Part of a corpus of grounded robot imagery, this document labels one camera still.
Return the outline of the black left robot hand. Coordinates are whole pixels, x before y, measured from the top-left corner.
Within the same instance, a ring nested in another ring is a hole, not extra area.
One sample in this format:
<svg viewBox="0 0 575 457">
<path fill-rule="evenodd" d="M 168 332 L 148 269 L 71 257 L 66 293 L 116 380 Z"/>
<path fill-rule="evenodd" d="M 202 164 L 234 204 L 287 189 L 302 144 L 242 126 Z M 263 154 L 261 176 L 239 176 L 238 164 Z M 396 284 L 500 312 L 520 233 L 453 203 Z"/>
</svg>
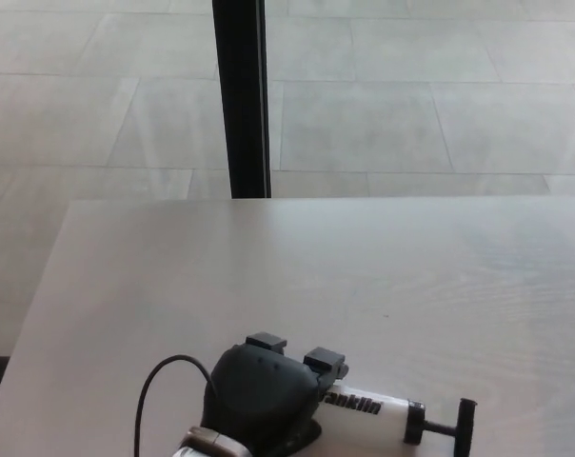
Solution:
<svg viewBox="0 0 575 457">
<path fill-rule="evenodd" d="M 285 355 L 286 346 L 286 339 L 258 332 L 224 352 L 206 386 L 201 426 L 251 452 L 306 436 L 321 400 L 348 365 L 345 355 L 325 348 L 298 361 Z"/>
</svg>

